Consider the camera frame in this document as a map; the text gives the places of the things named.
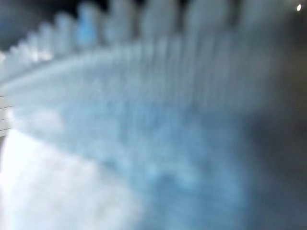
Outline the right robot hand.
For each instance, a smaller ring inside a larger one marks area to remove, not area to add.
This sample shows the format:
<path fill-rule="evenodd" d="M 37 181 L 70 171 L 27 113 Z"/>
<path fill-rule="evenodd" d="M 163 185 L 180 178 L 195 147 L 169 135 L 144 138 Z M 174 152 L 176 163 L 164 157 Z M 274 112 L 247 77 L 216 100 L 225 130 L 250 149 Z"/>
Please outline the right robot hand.
<path fill-rule="evenodd" d="M 0 2 L 0 49 L 8 50 L 42 22 L 64 23 L 66 15 L 79 15 L 86 0 L 2 0 Z"/>

